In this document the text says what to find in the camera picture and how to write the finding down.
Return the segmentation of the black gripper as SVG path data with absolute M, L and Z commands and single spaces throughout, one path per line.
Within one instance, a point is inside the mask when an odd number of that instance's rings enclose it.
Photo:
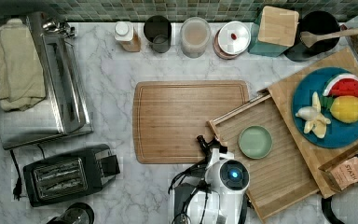
M 227 153 L 227 146 L 222 144 L 216 136 L 210 142 L 207 142 L 203 135 L 199 135 L 197 141 L 200 144 L 201 151 L 205 155 L 211 155 L 214 148 L 217 148 L 220 153 Z

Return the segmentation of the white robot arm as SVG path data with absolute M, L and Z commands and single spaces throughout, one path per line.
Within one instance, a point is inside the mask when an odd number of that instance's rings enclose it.
M 219 140 L 200 135 L 197 141 L 204 158 L 169 186 L 169 224 L 245 224 L 247 168 Z

